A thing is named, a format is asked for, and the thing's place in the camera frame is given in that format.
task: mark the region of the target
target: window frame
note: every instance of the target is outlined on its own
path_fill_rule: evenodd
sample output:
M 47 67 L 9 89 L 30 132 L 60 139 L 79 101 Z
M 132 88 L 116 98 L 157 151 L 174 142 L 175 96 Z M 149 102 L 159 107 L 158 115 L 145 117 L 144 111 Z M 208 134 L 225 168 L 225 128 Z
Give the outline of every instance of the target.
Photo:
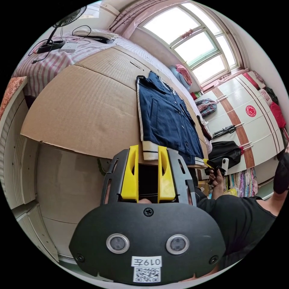
M 236 71 L 236 70 L 240 70 L 244 68 L 244 64 L 243 64 L 243 59 L 242 59 L 242 55 L 241 52 L 238 48 L 238 45 L 236 44 L 236 41 L 234 39 L 234 37 L 232 36 L 232 34 L 230 33 L 229 29 L 226 27 L 226 25 L 221 21 L 221 19 L 219 17 L 217 17 L 217 15 L 215 13 L 213 13 L 211 10 L 193 2 L 192 4 L 197 6 L 200 10 L 202 10 L 213 22 L 216 23 L 216 25 L 218 25 L 218 27 L 221 29 L 220 33 L 214 35 L 205 25 L 205 23 L 198 17 L 196 16 L 192 11 L 190 11 L 189 9 L 187 9 L 186 7 L 182 6 L 182 4 L 184 3 L 180 3 L 180 4 L 175 4 L 169 7 L 166 7 L 165 9 L 162 9 L 161 11 L 154 13 L 153 15 L 151 15 L 150 17 L 148 17 L 146 20 L 144 20 L 139 26 L 138 29 L 143 30 L 144 32 L 148 33 L 150 36 L 152 36 L 153 38 L 155 38 L 156 40 L 158 40 L 159 42 L 161 42 L 171 53 L 174 54 L 175 57 L 177 57 L 179 59 L 179 61 L 188 69 L 188 71 L 190 72 L 190 74 L 192 75 L 193 79 L 196 81 L 196 83 L 198 84 L 198 86 L 202 89 L 203 87 L 206 87 L 208 85 L 210 85 L 210 83 L 215 82 L 217 79 L 219 79 L 220 77 L 224 76 L 224 75 L 228 75 L 231 74 L 232 71 Z M 181 9 L 183 12 L 185 12 L 188 16 L 190 16 L 193 20 L 196 20 L 200 26 L 194 28 L 193 33 L 188 36 L 187 38 L 181 38 L 178 37 L 177 39 L 175 39 L 172 43 L 168 44 L 166 43 L 164 40 L 162 40 L 160 37 L 158 37 L 156 34 L 154 34 L 153 32 L 151 32 L 150 30 L 146 29 L 144 26 L 152 21 L 155 17 L 167 12 L 168 10 L 171 10 L 173 8 L 179 8 Z M 217 51 L 212 52 L 210 55 L 207 55 L 205 57 L 203 57 L 202 59 L 200 59 L 199 61 L 197 61 L 196 63 L 194 63 L 193 65 L 188 65 L 184 59 L 182 59 L 182 57 L 174 50 L 176 47 L 180 46 L 181 44 L 183 44 L 184 42 L 188 41 L 190 38 L 196 36 L 199 33 L 202 32 L 206 32 L 208 34 L 208 36 L 212 39 L 214 46 L 217 47 Z M 233 67 L 230 67 L 228 64 L 228 61 L 225 57 L 225 54 L 223 52 L 223 49 L 221 48 L 217 37 L 219 36 L 225 36 L 229 47 L 233 53 L 233 56 L 236 60 L 236 65 Z M 213 59 L 216 56 L 221 56 L 225 69 L 221 72 L 216 73 L 215 75 L 211 76 L 210 78 L 206 79 L 203 82 L 199 82 L 198 79 L 195 77 L 193 70 L 198 68 L 199 66 L 203 65 L 204 63 L 206 63 L 207 61 Z

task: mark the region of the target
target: pink curtain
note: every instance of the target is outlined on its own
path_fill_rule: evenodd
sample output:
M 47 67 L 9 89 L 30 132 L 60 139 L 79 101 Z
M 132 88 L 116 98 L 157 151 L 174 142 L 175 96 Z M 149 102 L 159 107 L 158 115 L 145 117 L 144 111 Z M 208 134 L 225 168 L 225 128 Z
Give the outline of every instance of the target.
M 184 3 L 187 0 L 140 0 L 125 10 L 123 10 L 114 22 L 109 26 L 109 30 L 129 39 L 136 27 L 154 13 L 175 5 Z

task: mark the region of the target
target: screw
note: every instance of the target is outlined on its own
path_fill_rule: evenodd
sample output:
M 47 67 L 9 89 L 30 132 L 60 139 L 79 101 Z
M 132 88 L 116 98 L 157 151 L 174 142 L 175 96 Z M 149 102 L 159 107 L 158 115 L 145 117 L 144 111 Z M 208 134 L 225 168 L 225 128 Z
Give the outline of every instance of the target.
M 213 264 L 215 264 L 218 260 L 219 260 L 219 257 L 218 257 L 218 256 L 213 256 L 213 257 L 210 259 L 209 263 L 210 263 L 211 265 L 213 265 Z
M 78 262 L 81 262 L 81 263 L 84 262 L 84 257 L 81 254 L 77 254 L 76 259 Z
M 151 209 L 151 208 L 146 208 L 146 209 L 144 209 L 144 215 L 145 215 L 146 217 L 152 216 L 153 213 L 154 213 L 154 211 L 153 211 L 153 209 Z

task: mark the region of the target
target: person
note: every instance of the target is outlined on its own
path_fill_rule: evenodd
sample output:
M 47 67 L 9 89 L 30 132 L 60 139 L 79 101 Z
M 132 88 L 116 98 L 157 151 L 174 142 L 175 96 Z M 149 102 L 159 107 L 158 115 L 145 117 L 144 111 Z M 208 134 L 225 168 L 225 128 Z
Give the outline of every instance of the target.
M 236 197 L 224 195 L 223 177 L 210 171 L 213 192 L 208 199 L 200 189 L 197 206 L 207 212 L 218 224 L 226 246 L 224 256 L 208 275 L 235 264 L 243 259 L 268 232 L 276 220 L 289 190 L 289 143 L 279 155 L 279 163 L 273 181 L 273 195 L 264 201 L 258 196 Z

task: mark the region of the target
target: fan grille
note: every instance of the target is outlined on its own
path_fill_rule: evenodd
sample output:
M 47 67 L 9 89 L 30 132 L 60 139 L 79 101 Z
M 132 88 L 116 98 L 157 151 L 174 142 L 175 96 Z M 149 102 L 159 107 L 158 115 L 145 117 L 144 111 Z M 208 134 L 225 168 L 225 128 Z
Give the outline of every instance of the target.
M 77 9 L 73 13 L 67 15 L 66 17 L 64 17 L 61 20 L 59 20 L 58 22 L 56 22 L 53 25 L 53 27 L 59 28 L 59 27 L 66 26 L 66 25 L 72 23 L 73 21 L 78 19 L 85 12 L 86 8 L 87 8 L 87 6 L 84 6 L 84 7 Z

